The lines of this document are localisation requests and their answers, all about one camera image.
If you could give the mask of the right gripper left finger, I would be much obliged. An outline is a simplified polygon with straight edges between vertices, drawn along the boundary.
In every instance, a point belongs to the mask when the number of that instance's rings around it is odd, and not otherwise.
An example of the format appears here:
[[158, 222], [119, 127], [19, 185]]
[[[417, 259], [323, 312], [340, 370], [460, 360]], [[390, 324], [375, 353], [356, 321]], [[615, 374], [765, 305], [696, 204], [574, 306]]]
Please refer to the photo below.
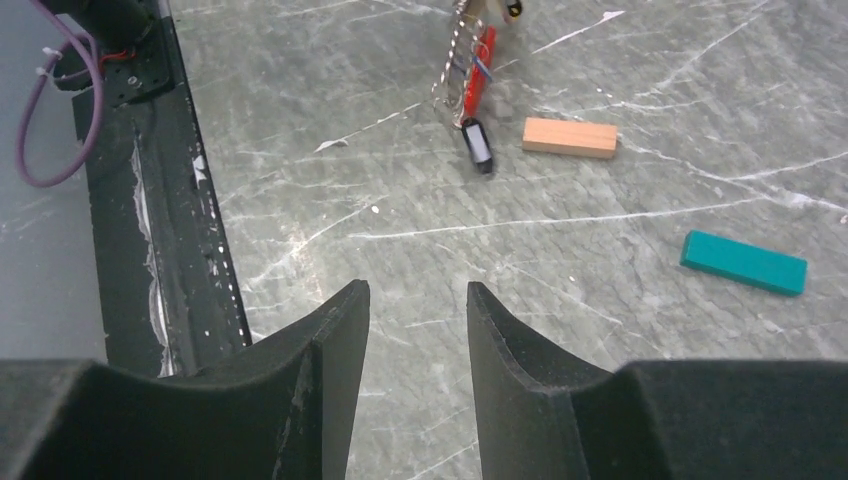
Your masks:
[[370, 321], [353, 280], [316, 310], [178, 380], [168, 479], [342, 479]]

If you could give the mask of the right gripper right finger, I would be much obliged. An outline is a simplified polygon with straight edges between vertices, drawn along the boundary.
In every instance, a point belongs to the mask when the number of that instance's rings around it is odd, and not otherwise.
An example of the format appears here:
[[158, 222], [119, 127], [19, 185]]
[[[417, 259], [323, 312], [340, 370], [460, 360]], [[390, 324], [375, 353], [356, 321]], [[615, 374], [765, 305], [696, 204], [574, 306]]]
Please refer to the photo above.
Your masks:
[[469, 283], [466, 309], [483, 477], [589, 478], [572, 396], [610, 372], [522, 322], [481, 282]]

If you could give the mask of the red carabiner keyring with chain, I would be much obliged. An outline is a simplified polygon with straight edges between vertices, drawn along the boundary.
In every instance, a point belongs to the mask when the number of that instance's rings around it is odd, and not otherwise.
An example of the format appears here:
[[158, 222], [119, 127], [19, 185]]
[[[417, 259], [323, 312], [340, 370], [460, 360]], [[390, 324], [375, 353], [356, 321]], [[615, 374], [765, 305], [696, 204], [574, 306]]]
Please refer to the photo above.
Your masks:
[[433, 107], [449, 125], [460, 128], [476, 114], [492, 80], [497, 26], [515, 22], [523, 10], [521, 1], [452, 3], [448, 50], [431, 87]]

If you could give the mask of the black tagged key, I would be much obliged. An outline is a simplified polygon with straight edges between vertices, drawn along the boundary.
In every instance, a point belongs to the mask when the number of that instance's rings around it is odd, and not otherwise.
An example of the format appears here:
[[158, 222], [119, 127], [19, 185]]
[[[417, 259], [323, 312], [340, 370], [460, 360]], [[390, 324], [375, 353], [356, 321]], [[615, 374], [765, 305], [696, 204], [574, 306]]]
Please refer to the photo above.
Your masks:
[[461, 132], [475, 169], [483, 175], [494, 172], [494, 157], [483, 124], [476, 118], [466, 118]]

